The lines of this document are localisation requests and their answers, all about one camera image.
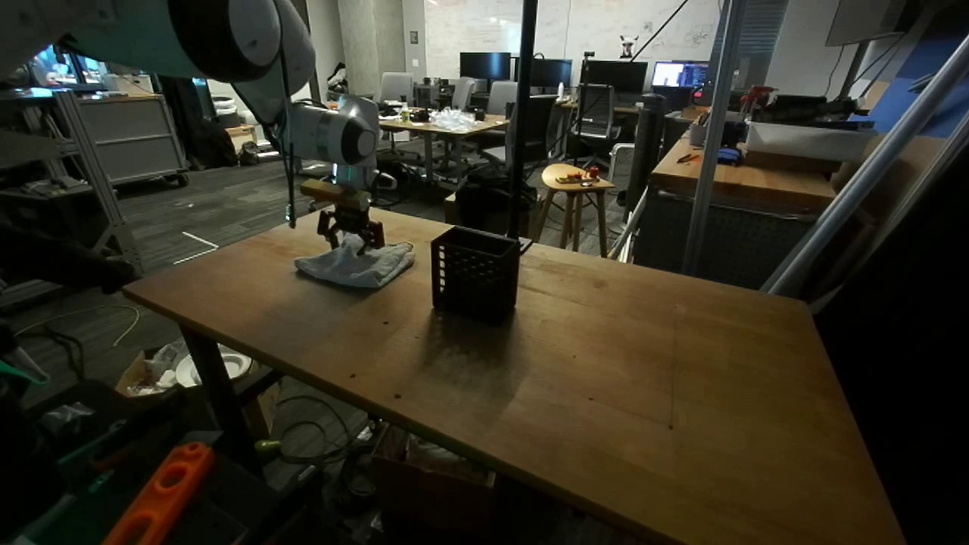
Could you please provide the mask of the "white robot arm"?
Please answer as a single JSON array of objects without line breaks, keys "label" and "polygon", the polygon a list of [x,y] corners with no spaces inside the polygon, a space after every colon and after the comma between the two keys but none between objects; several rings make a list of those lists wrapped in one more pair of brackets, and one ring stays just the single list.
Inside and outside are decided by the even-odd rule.
[{"label": "white robot arm", "polygon": [[377,111],[355,95],[334,107],[296,100],[315,76],[315,49],[289,0],[0,0],[3,76],[47,47],[155,76],[228,83],[289,164],[336,167],[318,234],[334,249],[383,244],[369,218]]}]

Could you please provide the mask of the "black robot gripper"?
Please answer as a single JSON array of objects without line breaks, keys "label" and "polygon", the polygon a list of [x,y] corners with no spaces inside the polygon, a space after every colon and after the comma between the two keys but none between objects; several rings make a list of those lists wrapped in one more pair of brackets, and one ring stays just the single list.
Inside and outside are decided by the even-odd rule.
[{"label": "black robot gripper", "polygon": [[323,178],[309,178],[298,194],[318,205],[318,234],[340,244],[342,234],[355,234],[366,249],[383,244],[383,230],[369,218],[369,194]]}]

